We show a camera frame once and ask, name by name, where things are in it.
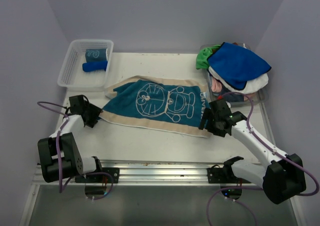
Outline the teal beige cartoon towel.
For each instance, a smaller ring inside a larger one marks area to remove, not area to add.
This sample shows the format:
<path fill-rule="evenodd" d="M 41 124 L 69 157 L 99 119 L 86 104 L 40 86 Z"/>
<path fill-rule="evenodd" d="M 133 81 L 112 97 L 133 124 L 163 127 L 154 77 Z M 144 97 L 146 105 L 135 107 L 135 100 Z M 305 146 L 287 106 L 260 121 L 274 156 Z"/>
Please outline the teal beige cartoon towel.
<path fill-rule="evenodd" d="M 200 130 L 208 87 L 192 79 L 132 76 L 105 89 L 100 117 L 112 124 L 209 138 Z"/>

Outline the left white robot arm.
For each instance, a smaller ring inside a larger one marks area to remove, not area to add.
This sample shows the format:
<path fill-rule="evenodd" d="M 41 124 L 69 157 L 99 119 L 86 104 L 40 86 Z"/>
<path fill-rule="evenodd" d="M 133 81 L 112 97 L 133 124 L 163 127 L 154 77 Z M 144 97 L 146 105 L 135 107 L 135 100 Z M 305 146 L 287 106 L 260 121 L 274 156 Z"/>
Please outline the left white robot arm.
<path fill-rule="evenodd" d="M 82 157 L 79 137 L 85 127 L 93 128 L 98 123 L 102 109 L 90 103 L 83 95 L 69 97 L 62 124 L 47 138 L 37 143 L 42 176 L 45 182 L 87 176 L 92 182 L 103 179 L 104 170 L 96 156 Z"/>

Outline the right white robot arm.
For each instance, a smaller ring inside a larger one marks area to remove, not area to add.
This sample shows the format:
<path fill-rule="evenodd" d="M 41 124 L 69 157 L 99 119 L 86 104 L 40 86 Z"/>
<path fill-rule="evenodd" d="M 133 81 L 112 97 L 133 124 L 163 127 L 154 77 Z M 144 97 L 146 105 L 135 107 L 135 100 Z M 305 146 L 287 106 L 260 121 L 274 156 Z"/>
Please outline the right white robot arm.
<path fill-rule="evenodd" d="M 241 156 L 226 160 L 222 167 L 207 169 L 209 183 L 236 183 L 240 179 L 263 189 L 267 198 L 278 205 L 306 190 L 303 162 L 297 154 L 287 154 L 255 130 L 250 117 L 231 112 L 224 99 L 209 103 L 199 129 L 214 136 L 232 136 L 241 142 L 259 161 L 251 163 Z"/>

